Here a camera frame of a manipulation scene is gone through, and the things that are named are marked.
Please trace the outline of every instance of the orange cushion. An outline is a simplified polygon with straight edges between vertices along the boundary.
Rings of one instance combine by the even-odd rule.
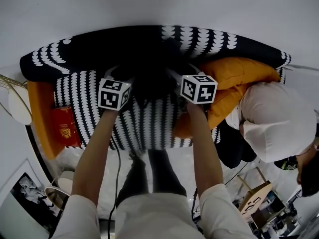
[[[254,82],[280,80],[274,68],[249,58],[222,58],[203,63],[199,68],[218,82],[214,103],[207,111],[210,129],[218,126],[231,113]],[[178,118],[173,136],[192,138],[188,114]]]
[[[249,58],[227,57],[203,63],[199,68],[218,82],[218,90],[227,90],[235,85],[251,82],[280,80],[274,68]]]
[[[54,135],[50,110],[54,107],[53,85],[46,82],[27,81],[30,107],[37,137],[48,159],[55,157],[64,149]]]
[[[243,84],[228,90],[218,90],[216,92],[214,103],[207,111],[210,129],[217,127],[218,124],[220,124],[227,115],[231,113],[250,86],[251,84]],[[188,113],[182,114],[178,118],[173,129],[173,135],[182,139],[192,138],[190,117]]]

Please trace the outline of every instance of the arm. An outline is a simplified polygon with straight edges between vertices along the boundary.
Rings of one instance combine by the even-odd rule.
[[[194,142],[195,180],[200,197],[205,190],[223,183],[223,171],[202,107],[188,103],[187,109]]]
[[[223,184],[223,172],[202,107],[188,104],[195,179],[205,238],[256,239]]]
[[[98,204],[106,158],[117,111],[104,111],[75,169],[72,195]]]

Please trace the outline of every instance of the leg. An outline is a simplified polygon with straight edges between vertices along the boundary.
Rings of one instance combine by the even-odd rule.
[[[133,160],[132,167],[126,177],[123,188],[118,194],[116,208],[120,203],[129,197],[142,195],[149,192],[145,172],[145,163],[136,155],[130,155],[130,157]]]
[[[153,172],[154,193],[173,193],[186,196],[186,190],[174,173],[166,150],[149,150],[148,152]]]
[[[257,155],[251,148],[248,142],[243,143],[243,155],[242,160],[245,162],[253,162],[256,159]]]
[[[235,168],[242,160],[245,140],[238,130],[227,124],[226,120],[223,120],[218,128],[221,136],[221,141],[215,144],[218,157],[225,166]]]

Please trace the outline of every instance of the black cable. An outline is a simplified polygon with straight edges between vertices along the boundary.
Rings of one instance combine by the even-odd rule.
[[[117,199],[118,199],[118,182],[119,182],[119,174],[120,174],[120,170],[121,170],[121,156],[120,156],[120,151],[119,151],[119,148],[118,148],[118,146],[116,145],[116,143],[115,143],[115,141],[114,141],[114,139],[113,139],[113,136],[111,136],[111,139],[112,139],[113,145],[115,146],[116,151],[118,152],[118,156],[119,156],[119,168],[118,168],[118,174],[117,174],[117,176],[116,176],[114,206],[113,206],[113,209],[111,210],[110,216],[109,216],[109,224],[108,224],[108,238],[109,238],[109,239],[111,239],[111,237],[110,237],[110,229],[111,229],[112,213],[113,213],[113,211],[114,211],[115,208],[116,208],[116,202],[117,202]]]
[[[197,213],[197,211],[198,211],[199,206],[200,206],[200,205],[198,205],[198,206],[196,207],[196,210],[195,210],[196,213]]]
[[[191,218],[194,221],[194,208],[195,208],[195,203],[196,203],[196,197],[197,197],[197,188],[194,192],[194,198],[193,198],[193,206],[191,208]]]
[[[246,165],[244,165],[243,168],[240,169],[240,171],[239,171],[238,173],[236,173],[236,174],[234,175],[234,177],[231,178],[228,182],[230,182],[232,179],[234,179],[234,178],[245,168]]]

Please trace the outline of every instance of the wooden chair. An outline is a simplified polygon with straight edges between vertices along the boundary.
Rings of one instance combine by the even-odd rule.
[[[270,181],[267,181],[259,167],[256,167],[260,176],[263,178],[264,182],[262,185],[257,188],[251,189],[249,185],[238,175],[238,179],[248,188],[248,192],[239,206],[238,210],[243,215],[244,218],[251,216],[259,206],[263,203],[268,193],[272,190],[273,184]]]

